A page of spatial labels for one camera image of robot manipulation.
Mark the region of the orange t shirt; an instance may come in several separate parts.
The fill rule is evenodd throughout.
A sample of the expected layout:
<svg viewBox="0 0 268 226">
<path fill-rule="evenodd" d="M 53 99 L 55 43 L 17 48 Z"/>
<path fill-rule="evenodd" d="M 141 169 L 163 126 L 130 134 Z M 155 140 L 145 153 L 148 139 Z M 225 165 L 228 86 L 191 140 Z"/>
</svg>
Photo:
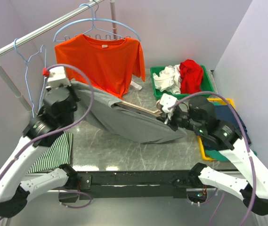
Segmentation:
<svg viewBox="0 0 268 226">
<path fill-rule="evenodd" d="M 77 67 L 93 87 L 118 98 L 128 93 L 133 76 L 146 78 L 142 45 L 136 39 L 96 40 L 81 34 L 54 50 L 58 64 Z"/>
</svg>

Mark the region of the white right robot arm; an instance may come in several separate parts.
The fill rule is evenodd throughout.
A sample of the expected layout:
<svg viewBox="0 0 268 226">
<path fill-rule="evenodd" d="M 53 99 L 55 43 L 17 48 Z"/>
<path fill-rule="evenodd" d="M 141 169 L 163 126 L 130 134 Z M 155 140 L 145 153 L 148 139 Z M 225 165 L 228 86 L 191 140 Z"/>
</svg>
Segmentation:
<svg viewBox="0 0 268 226">
<path fill-rule="evenodd" d="M 235 178 L 197 163 L 189 171 L 187 182 L 196 188 L 216 187 L 239 198 L 253 213 L 268 215 L 268 169 L 250 149 L 245 133 L 232 123 L 217 119 L 214 104 L 204 96 L 193 94 L 187 112 L 179 108 L 176 97 L 168 94 L 163 94 L 159 104 L 166 114 L 165 124 L 173 130 L 193 131 L 244 176 Z"/>
</svg>

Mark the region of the grey adidas t shirt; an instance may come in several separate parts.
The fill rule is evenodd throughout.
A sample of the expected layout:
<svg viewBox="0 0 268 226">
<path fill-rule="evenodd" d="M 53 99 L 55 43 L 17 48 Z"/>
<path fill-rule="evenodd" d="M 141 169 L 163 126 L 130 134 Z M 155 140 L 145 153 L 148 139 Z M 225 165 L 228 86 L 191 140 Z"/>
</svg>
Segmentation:
<svg viewBox="0 0 268 226">
<path fill-rule="evenodd" d="M 84 118 L 92 126 L 138 143 L 159 144 L 187 136 L 184 129 L 173 131 L 154 116 L 119 106 L 122 100 L 105 91 L 97 88 L 93 91 L 93 105 Z"/>
</svg>

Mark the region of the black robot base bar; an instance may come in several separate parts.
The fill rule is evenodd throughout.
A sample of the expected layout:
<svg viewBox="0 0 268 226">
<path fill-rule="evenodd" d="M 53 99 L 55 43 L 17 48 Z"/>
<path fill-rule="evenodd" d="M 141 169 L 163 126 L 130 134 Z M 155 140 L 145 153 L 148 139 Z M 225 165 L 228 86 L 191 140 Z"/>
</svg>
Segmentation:
<svg viewBox="0 0 268 226">
<path fill-rule="evenodd" d="M 189 170 L 78 171 L 64 186 L 96 198 L 186 198 L 187 189 L 203 185 Z"/>
</svg>

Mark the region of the white t shirt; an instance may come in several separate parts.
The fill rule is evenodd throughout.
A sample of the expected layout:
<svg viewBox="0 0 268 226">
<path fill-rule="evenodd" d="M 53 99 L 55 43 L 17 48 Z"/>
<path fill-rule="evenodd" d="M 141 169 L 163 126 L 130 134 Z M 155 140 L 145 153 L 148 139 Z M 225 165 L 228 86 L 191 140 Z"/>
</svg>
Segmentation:
<svg viewBox="0 0 268 226">
<path fill-rule="evenodd" d="M 174 95 L 181 94 L 181 77 L 180 77 L 180 65 L 166 66 L 159 73 L 152 73 L 154 79 L 154 86 L 157 90 L 164 92 L 170 92 Z"/>
</svg>

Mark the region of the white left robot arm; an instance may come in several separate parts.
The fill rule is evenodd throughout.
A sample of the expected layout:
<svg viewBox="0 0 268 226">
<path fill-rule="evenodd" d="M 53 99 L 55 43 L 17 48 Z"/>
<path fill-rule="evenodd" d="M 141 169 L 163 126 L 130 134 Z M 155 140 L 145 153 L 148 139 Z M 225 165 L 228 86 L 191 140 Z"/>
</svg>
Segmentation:
<svg viewBox="0 0 268 226">
<path fill-rule="evenodd" d="M 72 86 L 52 88 L 44 98 L 38 116 L 30 120 L 10 158 L 0 169 L 0 217 L 11 218 L 28 202 L 54 188 L 72 189 L 78 184 L 77 172 L 68 164 L 43 176 L 24 181 L 36 160 L 74 122 L 79 102 Z"/>
</svg>

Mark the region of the wooden hanger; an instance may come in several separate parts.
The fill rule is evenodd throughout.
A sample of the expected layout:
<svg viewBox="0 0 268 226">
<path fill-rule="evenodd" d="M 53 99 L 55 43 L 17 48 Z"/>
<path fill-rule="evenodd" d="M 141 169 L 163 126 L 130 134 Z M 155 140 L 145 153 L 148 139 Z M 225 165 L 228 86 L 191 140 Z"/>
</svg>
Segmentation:
<svg viewBox="0 0 268 226">
<path fill-rule="evenodd" d="M 147 108 L 144 108 L 144 107 L 141 107 L 141 106 L 138 106 L 138 105 L 126 102 L 126 101 L 118 102 L 118 103 L 116 103 L 116 105 L 119 107 L 122 107 L 124 109 L 127 109 L 129 111 L 136 112 L 136 113 L 146 115 L 149 117 L 150 116 L 158 117 L 158 116 L 161 116 L 163 114 L 163 112 L 159 109 L 152 111 L 152 110 L 149 110 Z"/>
</svg>

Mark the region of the red t shirt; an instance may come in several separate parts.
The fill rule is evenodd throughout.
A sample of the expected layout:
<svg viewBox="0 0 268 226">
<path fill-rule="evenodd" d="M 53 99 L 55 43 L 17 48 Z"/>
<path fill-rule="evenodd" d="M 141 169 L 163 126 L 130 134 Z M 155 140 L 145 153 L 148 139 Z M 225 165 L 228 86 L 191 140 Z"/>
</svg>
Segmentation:
<svg viewBox="0 0 268 226">
<path fill-rule="evenodd" d="M 194 60 L 187 59 L 179 65 L 181 94 L 193 94 L 201 91 L 203 68 Z"/>
</svg>

